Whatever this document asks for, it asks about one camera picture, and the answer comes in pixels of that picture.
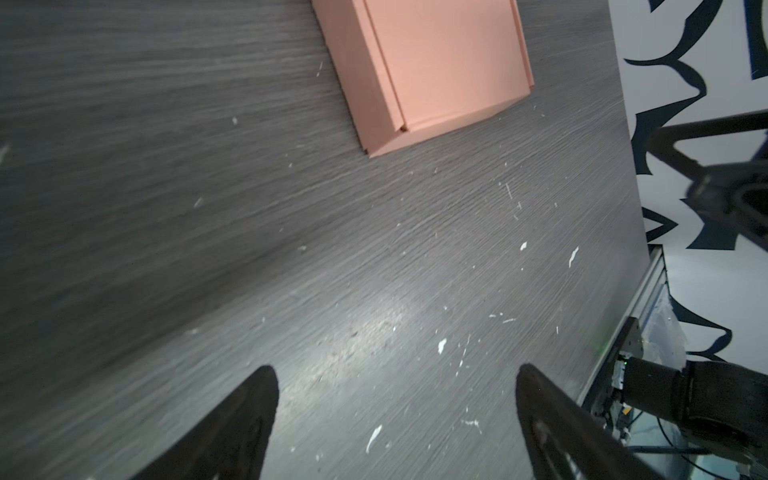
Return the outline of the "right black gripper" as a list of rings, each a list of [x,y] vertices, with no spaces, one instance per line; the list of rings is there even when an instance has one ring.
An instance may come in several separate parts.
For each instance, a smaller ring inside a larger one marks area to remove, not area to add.
[[[693,181],[689,205],[709,220],[767,250],[767,160],[704,167],[676,149],[682,140],[767,129],[767,111],[662,127],[650,135],[647,151]]]

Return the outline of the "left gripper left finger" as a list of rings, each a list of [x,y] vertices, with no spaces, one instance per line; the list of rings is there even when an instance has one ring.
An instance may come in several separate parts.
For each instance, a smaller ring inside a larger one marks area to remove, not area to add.
[[[273,367],[263,365],[136,479],[258,479],[279,401]]]

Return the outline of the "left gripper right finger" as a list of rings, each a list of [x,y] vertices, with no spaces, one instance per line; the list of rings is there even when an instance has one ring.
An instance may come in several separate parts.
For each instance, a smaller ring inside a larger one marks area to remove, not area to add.
[[[536,479],[659,479],[532,364],[516,378],[517,415]]]

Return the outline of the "salmon cardboard box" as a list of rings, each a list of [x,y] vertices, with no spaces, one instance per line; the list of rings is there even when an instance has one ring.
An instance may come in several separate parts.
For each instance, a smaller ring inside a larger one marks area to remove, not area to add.
[[[485,120],[534,87],[514,1],[320,0],[312,7],[371,157]]]

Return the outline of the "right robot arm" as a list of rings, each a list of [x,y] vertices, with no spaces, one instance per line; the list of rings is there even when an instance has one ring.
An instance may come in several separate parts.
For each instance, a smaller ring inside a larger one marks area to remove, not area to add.
[[[662,127],[646,142],[691,184],[685,204],[703,221],[695,246],[732,246],[743,236],[767,247],[767,147],[745,162],[702,166],[679,151],[683,140],[766,131],[766,111]],[[623,402],[676,425],[707,452],[751,466],[767,462],[767,377],[719,358],[731,333],[681,369],[637,358],[620,360]]]

